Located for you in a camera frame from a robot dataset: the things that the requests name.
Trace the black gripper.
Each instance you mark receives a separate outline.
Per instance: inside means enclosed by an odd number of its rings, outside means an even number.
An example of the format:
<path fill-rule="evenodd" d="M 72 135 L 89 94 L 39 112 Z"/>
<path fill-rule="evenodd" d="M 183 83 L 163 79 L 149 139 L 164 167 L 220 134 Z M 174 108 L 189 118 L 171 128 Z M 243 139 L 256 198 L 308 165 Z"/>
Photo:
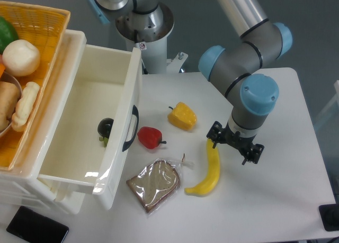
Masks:
<path fill-rule="evenodd" d="M 244 157 L 242 165 L 247 162 L 257 164 L 264 146 L 262 144 L 253 144 L 256 135 L 252 137 L 242 137 L 239 130 L 233 132 L 227 125 L 225 128 L 215 121 L 207 133 L 207 138 L 212 141 L 212 148 L 215 149 L 217 144 L 227 144 L 239 151 Z"/>

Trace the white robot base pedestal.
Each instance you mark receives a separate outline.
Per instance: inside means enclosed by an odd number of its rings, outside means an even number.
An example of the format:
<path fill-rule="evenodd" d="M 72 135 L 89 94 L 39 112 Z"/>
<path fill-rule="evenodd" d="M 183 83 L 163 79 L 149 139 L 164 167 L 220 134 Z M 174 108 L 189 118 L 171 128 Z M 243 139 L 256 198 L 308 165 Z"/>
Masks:
<path fill-rule="evenodd" d="M 141 51 L 143 74 L 183 73 L 188 54 L 179 52 L 167 57 L 167 38 L 174 27 L 172 11 L 163 3 L 150 13 L 130 12 L 115 21 L 118 33 L 124 38 L 128 51 Z"/>

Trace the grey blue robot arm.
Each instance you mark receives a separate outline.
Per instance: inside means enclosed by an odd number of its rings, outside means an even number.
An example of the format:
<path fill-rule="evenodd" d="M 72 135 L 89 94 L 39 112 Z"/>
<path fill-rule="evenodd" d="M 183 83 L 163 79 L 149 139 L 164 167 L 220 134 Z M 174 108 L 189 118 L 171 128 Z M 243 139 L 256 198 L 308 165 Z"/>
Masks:
<path fill-rule="evenodd" d="M 292 46 L 291 31 L 272 23 L 257 0 L 217 0 L 241 39 L 232 51 L 213 46 L 201 56 L 201 74 L 233 106 L 226 126 L 215 122 L 207 137 L 237 149 L 244 162 L 258 163 L 264 146 L 253 140 L 279 96 L 277 83 L 258 70 Z M 99 20 L 115 27 L 129 50 L 141 50 L 145 74 L 164 74 L 174 63 L 167 58 L 167 37 L 174 26 L 171 10 L 159 0 L 88 0 Z"/>

